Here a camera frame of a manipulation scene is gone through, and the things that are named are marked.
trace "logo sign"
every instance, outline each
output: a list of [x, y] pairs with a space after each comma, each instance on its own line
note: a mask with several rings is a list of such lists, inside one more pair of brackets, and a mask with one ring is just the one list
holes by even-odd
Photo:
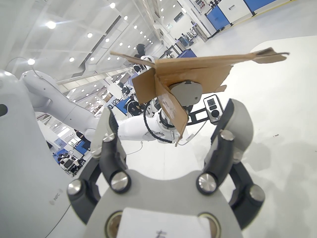
[[113, 109], [118, 102], [120, 102], [120, 100], [117, 99], [116, 97], [112, 96], [111, 99], [107, 102], [108, 103], [108, 107], [110, 109]]
[[156, 232], [157, 236], [155, 238], [165, 238], [165, 235], [167, 235], [166, 232], [163, 232], [162, 230]]
[[63, 193], [62, 189], [58, 189], [58, 193], [55, 195], [55, 197], [53, 198], [53, 200], [50, 201], [51, 205], [55, 205], [55, 201], [58, 199], [58, 197], [60, 196], [60, 194]]

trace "white label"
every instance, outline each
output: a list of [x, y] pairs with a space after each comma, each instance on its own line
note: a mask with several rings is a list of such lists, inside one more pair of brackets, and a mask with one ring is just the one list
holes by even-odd
[[117, 238], [211, 238], [206, 218], [181, 214], [123, 210]]

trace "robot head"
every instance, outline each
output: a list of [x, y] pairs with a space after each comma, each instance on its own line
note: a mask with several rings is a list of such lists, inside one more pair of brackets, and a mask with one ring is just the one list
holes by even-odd
[[145, 45], [142, 44], [142, 43], [139, 43], [137, 45], [137, 51], [138, 51], [138, 54], [139, 54], [140, 57], [144, 56], [145, 55]]

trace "white wall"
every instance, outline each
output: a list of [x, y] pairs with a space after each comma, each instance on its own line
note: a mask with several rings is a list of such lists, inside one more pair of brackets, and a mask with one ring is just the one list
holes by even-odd
[[[182, 12], [184, 16], [180, 18], [178, 22], [175, 22], [174, 18], [180, 12]], [[173, 38], [178, 39], [182, 35], [182, 33], [187, 33], [189, 29], [193, 26], [190, 22], [189, 16], [181, 10], [181, 6], [179, 4], [176, 4], [175, 8], [173, 8], [173, 5], [171, 4], [171, 7], [166, 9], [166, 13], [164, 13], [163, 15], [163, 28], [165, 28]], [[171, 24], [172, 28], [168, 29], [166, 27], [168, 24]]]

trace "metal bolt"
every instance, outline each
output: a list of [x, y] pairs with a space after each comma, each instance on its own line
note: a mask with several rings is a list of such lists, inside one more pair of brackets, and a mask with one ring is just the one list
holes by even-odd
[[128, 176], [125, 172], [118, 172], [111, 179], [111, 187], [113, 190], [121, 191], [128, 185]]
[[102, 151], [101, 147], [98, 147], [97, 149], [93, 149], [91, 150], [91, 156], [95, 159], [98, 159], [101, 156], [101, 151]]
[[69, 195], [78, 194], [81, 189], [81, 181], [79, 179], [73, 180], [67, 187], [67, 193]]
[[108, 143], [108, 142], [111, 142], [113, 139], [115, 138], [115, 135], [114, 135], [114, 133], [112, 133], [112, 134], [105, 134], [105, 136], [104, 136], [104, 138], [103, 138], [103, 142], [104, 143]]
[[231, 131], [228, 130], [222, 130], [220, 132], [220, 136], [227, 141], [233, 141], [233, 139], [235, 138]]
[[235, 151], [235, 152], [233, 153], [233, 161], [234, 161], [235, 163], [241, 162], [242, 157], [243, 157], [243, 152]]
[[258, 202], [263, 202], [265, 200], [265, 193], [262, 190], [262, 188], [256, 184], [251, 186], [250, 188], [250, 196], [258, 201]]
[[217, 188], [217, 183], [215, 179], [207, 173], [204, 173], [201, 176], [199, 176], [198, 184], [203, 191], [208, 193], [214, 192]]

